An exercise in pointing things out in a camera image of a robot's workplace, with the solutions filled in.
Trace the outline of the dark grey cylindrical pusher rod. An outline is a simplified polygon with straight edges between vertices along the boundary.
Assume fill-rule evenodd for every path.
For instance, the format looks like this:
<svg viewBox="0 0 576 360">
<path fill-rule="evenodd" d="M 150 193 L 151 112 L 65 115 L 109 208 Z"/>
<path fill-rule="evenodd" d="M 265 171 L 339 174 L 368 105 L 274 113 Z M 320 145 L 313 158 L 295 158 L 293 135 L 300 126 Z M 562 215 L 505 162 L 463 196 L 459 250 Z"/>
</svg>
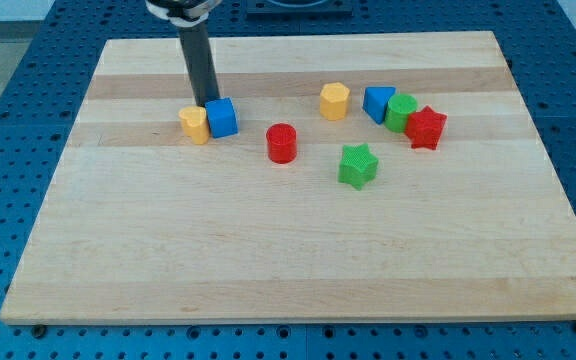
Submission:
<svg viewBox="0 0 576 360">
<path fill-rule="evenodd" d="M 178 34 L 195 102 L 204 107 L 220 98 L 207 25 L 180 27 Z"/>
</svg>

